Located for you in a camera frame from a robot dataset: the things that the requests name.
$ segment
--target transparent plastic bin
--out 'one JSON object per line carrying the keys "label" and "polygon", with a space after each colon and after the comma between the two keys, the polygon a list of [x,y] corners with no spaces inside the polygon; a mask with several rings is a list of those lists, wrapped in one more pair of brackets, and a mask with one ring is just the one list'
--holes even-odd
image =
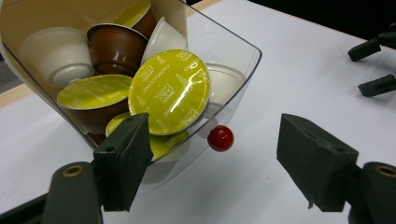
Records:
{"label": "transparent plastic bin", "polygon": [[[47,7],[43,8],[40,6],[38,11],[48,14],[46,20],[48,17],[54,18],[52,21],[45,21],[45,25],[39,25],[40,23],[37,25],[38,22],[43,22],[44,19],[36,18],[29,21],[28,18],[34,17],[35,15],[26,13],[26,11],[22,9],[19,10],[19,7],[25,8],[25,10],[26,8],[34,6],[37,7],[38,3],[43,2],[47,4]],[[64,6],[56,6],[58,2],[59,4],[64,4]],[[81,133],[81,136],[87,140],[87,143],[95,149],[97,148],[95,139],[92,139],[92,136],[84,133],[73,117],[63,111],[56,103],[56,92],[59,90],[55,90],[43,84],[41,80],[36,78],[36,71],[22,62],[21,55],[19,55],[18,51],[23,39],[35,31],[33,29],[37,30],[62,25],[78,28],[86,32],[94,23],[111,22],[111,18],[120,14],[125,7],[131,5],[130,1],[111,1],[107,3],[108,6],[106,6],[106,8],[108,8],[108,10],[106,12],[98,11],[94,13],[90,11],[91,9],[88,10],[85,8],[85,6],[87,6],[86,4],[88,4],[87,2],[94,1],[84,1],[84,3],[78,0],[5,1],[0,15],[0,25],[3,41],[2,47],[6,50],[2,51],[2,53],[6,52],[6,54],[3,54],[5,54],[4,57],[7,64],[24,83],[52,106],[54,110],[68,120],[76,131]],[[73,10],[71,10],[69,6],[72,3],[74,4]],[[209,107],[203,118],[187,129],[189,137],[184,139],[168,153],[152,161],[141,183],[139,189],[140,193],[148,193],[166,183],[175,175],[179,174],[208,148],[206,138],[210,130],[217,125],[226,125],[231,120],[262,56],[258,48],[211,20],[193,7],[186,5],[183,1],[156,0],[152,1],[151,4],[156,8],[157,20],[161,16],[165,16],[171,25],[188,38],[188,49],[190,52],[199,56],[205,63],[226,65],[239,71],[240,74],[245,77],[245,80],[235,92],[230,94],[229,99],[222,104],[210,104],[209,102]],[[158,13],[158,11],[160,11],[158,8],[164,6],[167,8],[161,13]],[[75,18],[69,20],[71,12],[73,12]],[[227,90],[227,86],[225,85],[221,86],[221,88]]]}

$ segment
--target red ball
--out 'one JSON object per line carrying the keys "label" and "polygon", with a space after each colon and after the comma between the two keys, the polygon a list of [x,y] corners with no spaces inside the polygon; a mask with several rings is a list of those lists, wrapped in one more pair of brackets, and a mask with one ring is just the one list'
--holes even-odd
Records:
{"label": "red ball", "polygon": [[210,131],[207,143],[215,151],[227,151],[233,146],[233,132],[224,125],[219,125]]}

